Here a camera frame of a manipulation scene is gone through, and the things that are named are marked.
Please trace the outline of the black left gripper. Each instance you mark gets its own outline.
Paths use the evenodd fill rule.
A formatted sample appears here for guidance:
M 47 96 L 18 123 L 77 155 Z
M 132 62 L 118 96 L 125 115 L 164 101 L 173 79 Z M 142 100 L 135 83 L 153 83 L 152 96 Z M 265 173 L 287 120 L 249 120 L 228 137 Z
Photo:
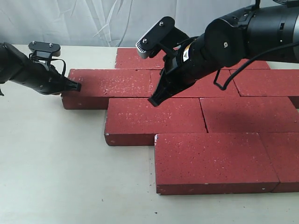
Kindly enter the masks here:
M 66 78 L 54 66 L 34 61 L 22 66 L 10 81 L 43 95 L 59 95 L 65 91 L 81 90 L 81 83 Z

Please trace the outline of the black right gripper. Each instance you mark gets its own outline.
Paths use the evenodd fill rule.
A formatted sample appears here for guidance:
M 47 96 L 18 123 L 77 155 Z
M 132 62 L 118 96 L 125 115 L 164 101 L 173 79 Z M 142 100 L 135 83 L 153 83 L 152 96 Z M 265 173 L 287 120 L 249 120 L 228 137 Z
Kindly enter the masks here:
M 208 51 L 204 36 L 184 43 L 175 58 L 167 58 L 160 71 L 160 80 L 148 101 L 157 107 L 172 96 L 190 88 L 195 82 L 223 66 Z

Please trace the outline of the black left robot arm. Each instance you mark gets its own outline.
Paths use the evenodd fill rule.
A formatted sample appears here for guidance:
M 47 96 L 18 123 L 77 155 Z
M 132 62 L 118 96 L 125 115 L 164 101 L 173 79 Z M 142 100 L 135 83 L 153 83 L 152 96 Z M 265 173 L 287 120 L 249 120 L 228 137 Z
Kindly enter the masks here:
M 64 91 L 80 91 L 81 84 L 65 76 L 66 63 L 59 73 L 52 61 L 59 60 L 61 46 L 32 41 L 27 56 L 8 42 L 0 44 L 0 83 L 11 81 L 43 95 L 59 95 Z

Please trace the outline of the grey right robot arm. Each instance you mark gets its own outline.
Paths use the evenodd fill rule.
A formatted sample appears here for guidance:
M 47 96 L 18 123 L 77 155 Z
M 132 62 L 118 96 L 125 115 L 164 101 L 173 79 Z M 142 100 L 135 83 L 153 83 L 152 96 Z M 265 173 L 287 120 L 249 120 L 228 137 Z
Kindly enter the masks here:
M 189 37 L 165 16 L 147 34 L 156 52 L 165 52 L 164 67 L 154 93 L 153 106 L 190 88 L 198 80 L 223 68 L 245 63 L 223 84 L 226 90 L 233 78 L 254 61 L 297 63 L 299 61 L 299 3 L 283 0 L 278 6 L 243 7 L 213 20 L 199 36 Z

